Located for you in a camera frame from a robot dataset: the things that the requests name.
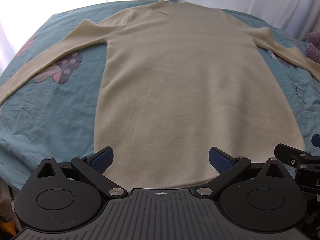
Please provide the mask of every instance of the blue gripper pad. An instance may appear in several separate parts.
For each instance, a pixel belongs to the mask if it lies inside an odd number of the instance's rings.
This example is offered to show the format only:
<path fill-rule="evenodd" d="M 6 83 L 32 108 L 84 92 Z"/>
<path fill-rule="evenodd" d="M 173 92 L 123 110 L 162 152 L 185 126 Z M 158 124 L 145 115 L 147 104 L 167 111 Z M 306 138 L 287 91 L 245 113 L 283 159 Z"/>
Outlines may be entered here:
<path fill-rule="evenodd" d="M 90 160 L 90 167 L 94 168 L 99 173 L 103 173 L 113 162 L 113 150 L 109 148 L 105 151 L 94 154 L 92 160 Z"/>
<path fill-rule="evenodd" d="M 235 159 L 213 147 L 209 151 L 209 161 L 212 167 L 221 174 L 233 166 Z"/>
<path fill-rule="evenodd" d="M 316 147 L 320 148 L 320 135 L 319 134 L 315 134 L 311 138 L 311 143 L 312 143 L 313 146 L 316 146 Z"/>

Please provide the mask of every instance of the bed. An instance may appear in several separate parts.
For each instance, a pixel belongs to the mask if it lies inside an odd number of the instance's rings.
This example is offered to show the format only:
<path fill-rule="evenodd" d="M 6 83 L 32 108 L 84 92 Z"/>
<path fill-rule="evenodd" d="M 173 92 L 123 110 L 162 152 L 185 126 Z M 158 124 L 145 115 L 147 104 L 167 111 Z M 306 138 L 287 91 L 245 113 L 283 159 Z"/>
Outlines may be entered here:
<path fill-rule="evenodd" d="M 53 15 L 26 42 L 0 77 L 3 85 L 21 66 L 71 32 L 82 20 L 95 23 L 121 11 L 153 1 L 121 1 L 97 4 Z M 298 47 L 285 32 L 254 16 L 224 10 L 251 27 L 270 27 L 276 41 Z M 93 154 L 95 110 L 103 70 L 106 44 L 69 54 L 63 60 L 76 62 L 73 69 L 52 64 L 29 80 L 0 108 L 0 177 L 19 191 L 32 171 L 46 156 L 69 162 L 76 156 Z M 258 48 L 283 90 L 303 135 L 306 151 L 320 155 L 311 137 L 320 131 L 320 83 L 311 74 L 271 51 Z"/>

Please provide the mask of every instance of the silver screw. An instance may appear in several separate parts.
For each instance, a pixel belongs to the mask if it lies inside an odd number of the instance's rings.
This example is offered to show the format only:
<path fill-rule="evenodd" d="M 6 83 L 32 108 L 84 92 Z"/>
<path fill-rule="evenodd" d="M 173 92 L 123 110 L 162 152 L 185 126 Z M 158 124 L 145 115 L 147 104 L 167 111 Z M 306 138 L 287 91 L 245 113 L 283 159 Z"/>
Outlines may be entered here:
<path fill-rule="evenodd" d="M 208 187 L 202 187 L 200 189 L 197 190 L 198 194 L 202 195 L 202 196 L 208 196 L 210 194 L 212 194 L 212 189 L 208 188 Z"/>
<path fill-rule="evenodd" d="M 114 187 L 111 190 L 109 190 L 109 194 L 113 196 L 120 196 L 124 193 L 124 190 L 119 187 Z"/>

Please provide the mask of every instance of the ribbed black plate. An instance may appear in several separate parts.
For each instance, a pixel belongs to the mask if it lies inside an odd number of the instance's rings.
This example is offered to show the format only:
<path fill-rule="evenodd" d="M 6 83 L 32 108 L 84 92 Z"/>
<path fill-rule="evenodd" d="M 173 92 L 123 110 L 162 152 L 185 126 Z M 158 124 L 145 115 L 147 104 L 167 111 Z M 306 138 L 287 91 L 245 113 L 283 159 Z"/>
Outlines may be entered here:
<path fill-rule="evenodd" d="M 134 189 L 127 198 L 110 200 L 101 215 L 82 228 L 55 234 L 26 228 L 15 239 L 308 240 L 296 229 L 278 234 L 246 231 L 225 219 L 213 201 L 196 198 L 187 189 Z"/>

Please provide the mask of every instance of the sweater sleeve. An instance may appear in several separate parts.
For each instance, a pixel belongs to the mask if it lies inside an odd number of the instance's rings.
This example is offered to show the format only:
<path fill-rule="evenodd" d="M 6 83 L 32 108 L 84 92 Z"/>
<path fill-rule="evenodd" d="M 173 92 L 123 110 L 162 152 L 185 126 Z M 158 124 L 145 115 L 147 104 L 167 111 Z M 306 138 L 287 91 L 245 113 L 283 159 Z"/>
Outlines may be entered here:
<path fill-rule="evenodd" d="M 249 35 L 257 47 L 269 49 L 286 61 L 308 70 L 311 75 L 313 75 L 313 77 L 320 82 L 320 64 L 305 57 L 298 48 L 285 48 L 279 44 L 273 38 L 270 28 L 253 28 L 231 15 L 224 13 L 224 16 L 234 27 Z"/>
<path fill-rule="evenodd" d="M 37 57 L 23 65 L 5 84 L 0 87 L 0 104 L 24 85 L 34 75 L 51 65 L 59 58 L 85 47 L 106 42 L 106 39 L 128 23 L 130 10 L 120 11 L 102 22 L 95 24 L 83 20 L 63 40 L 54 44 Z"/>

